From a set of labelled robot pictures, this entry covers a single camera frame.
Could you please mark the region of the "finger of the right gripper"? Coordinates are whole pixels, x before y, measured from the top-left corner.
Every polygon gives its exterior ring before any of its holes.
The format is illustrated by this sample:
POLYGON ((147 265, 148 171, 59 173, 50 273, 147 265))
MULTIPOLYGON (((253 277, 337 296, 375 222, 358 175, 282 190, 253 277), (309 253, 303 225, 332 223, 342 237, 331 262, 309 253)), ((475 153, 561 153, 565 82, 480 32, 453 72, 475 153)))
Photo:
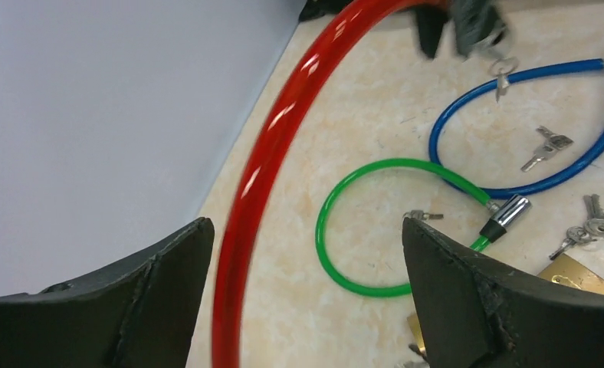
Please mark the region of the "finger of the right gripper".
POLYGON ((449 5, 417 5, 413 8, 419 48, 435 59, 445 25, 450 20, 449 5))

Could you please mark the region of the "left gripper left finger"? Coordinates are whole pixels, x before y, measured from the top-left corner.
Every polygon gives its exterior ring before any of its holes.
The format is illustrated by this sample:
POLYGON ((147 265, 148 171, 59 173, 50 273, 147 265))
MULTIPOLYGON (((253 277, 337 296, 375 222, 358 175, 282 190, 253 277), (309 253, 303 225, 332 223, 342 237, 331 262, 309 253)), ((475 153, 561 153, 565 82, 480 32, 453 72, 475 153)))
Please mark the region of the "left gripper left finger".
POLYGON ((184 367, 214 237, 197 218, 96 271, 0 297, 0 367, 184 367))

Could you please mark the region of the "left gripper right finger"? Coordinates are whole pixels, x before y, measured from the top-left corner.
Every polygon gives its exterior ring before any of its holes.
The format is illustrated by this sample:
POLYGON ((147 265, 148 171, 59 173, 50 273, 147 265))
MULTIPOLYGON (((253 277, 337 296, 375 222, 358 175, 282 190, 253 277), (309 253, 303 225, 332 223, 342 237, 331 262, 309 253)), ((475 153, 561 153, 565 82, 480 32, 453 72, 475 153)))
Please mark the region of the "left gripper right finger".
POLYGON ((546 281, 407 218, 402 246, 431 367, 604 367, 604 295, 546 281))

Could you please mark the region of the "large brass padlock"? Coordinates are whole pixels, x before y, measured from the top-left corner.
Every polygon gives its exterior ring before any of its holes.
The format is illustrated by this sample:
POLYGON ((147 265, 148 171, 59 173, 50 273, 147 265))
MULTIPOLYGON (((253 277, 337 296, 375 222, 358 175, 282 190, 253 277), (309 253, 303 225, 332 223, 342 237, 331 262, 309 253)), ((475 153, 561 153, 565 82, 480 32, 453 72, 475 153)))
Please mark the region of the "large brass padlock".
POLYGON ((565 254, 547 265, 537 277, 581 291, 604 295, 604 279, 565 254))

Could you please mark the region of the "green lock key pair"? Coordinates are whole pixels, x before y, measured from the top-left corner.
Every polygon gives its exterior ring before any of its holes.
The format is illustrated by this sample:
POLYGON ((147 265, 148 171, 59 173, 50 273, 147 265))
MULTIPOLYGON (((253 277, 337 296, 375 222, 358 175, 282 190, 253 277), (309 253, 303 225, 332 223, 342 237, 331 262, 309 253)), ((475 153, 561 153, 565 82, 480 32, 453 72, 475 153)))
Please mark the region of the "green lock key pair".
POLYGON ((414 209, 411 210, 409 212, 406 212, 403 215, 404 219, 418 219, 421 221, 428 221, 428 220, 440 220, 444 218, 443 214, 435 214, 435 213, 428 213, 425 212, 423 210, 419 210, 419 209, 414 209))

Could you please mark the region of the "silver key bunch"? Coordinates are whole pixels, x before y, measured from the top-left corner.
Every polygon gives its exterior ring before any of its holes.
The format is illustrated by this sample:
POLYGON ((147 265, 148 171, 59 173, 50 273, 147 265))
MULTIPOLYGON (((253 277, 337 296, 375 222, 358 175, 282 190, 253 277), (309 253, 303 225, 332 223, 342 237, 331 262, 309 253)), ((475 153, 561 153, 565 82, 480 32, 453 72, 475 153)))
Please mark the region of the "silver key bunch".
POLYGON ((604 239, 604 210, 598 194, 584 195, 583 201, 587 211, 587 219, 580 226, 573 226, 566 230, 566 237, 562 244, 555 250, 549 259, 554 261, 563 253, 577 245, 588 245, 604 239))

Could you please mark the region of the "small key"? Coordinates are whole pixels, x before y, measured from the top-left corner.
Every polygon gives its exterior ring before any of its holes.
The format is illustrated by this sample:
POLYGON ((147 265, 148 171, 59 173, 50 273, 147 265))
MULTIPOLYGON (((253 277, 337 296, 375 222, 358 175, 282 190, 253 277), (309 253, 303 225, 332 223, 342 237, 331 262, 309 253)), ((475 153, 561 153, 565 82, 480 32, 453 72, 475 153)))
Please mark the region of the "small key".
POLYGON ((539 126, 536 131, 544 138, 544 142, 533 151, 532 158, 521 167, 522 172, 528 172, 536 164, 547 161, 558 152, 567 149, 573 140, 563 134, 554 133, 545 126, 539 126))

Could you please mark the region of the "red cable lock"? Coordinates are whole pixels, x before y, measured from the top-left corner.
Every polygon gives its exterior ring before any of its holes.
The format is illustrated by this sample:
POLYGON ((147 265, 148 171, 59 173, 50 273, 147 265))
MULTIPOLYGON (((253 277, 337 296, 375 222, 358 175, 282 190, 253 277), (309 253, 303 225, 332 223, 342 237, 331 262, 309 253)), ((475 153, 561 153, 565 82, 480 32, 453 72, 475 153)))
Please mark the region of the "red cable lock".
POLYGON ((272 186, 307 111, 337 65, 374 25, 417 1, 354 1, 320 33, 274 102, 241 175, 218 257, 212 366, 240 364, 241 315, 254 243, 272 186))

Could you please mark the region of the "blue cable lock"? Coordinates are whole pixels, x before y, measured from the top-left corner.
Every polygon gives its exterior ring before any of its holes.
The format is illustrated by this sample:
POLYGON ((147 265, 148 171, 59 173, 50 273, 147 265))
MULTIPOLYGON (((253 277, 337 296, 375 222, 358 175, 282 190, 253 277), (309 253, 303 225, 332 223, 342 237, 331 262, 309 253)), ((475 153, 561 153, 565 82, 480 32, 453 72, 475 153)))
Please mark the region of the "blue cable lock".
MULTIPOLYGON (((525 71, 512 73, 508 76, 508 79, 512 84, 517 84, 533 79, 555 77, 566 74, 587 73, 592 71, 604 71, 604 59, 593 58, 536 67, 525 71)), ((438 154, 438 140, 443 128, 445 127, 445 124, 448 122, 451 116, 467 103, 491 92, 496 88, 496 86, 497 82, 495 80, 490 80, 469 90, 467 93, 463 94, 450 105, 448 105, 441 115, 439 115, 428 138, 428 157, 430 162, 438 165, 441 163, 438 154)), ((515 194, 528 196, 537 194, 539 192, 544 192, 572 179, 574 176, 581 173, 585 168, 590 166, 593 161, 599 158, 603 153, 604 130, 600 133, 596 142, 594 142, 594 144, 583 155, 581 155, 580 158, 578 158, 565 169, 562 169, 561 171, 546 177, 545 179, 541 179, 537 182, 524 186, 500 189, 484 188, 483 191, 492 199, 508 199, 515 194)))

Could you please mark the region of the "small brass padlock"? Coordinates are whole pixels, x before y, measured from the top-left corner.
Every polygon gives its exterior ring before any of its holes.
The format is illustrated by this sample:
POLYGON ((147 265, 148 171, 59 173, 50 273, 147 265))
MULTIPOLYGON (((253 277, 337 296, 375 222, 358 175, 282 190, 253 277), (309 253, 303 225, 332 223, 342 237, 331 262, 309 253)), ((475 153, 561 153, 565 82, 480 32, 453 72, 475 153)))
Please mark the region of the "small brass padlock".
POLYGON ((420 361, 410 361, 404 367, 429 367, 426 355, 425 341, 417 314, 410 314, 407 318, 410 332, 414 341, 409 344, 409 349, 420 358, 420 361))

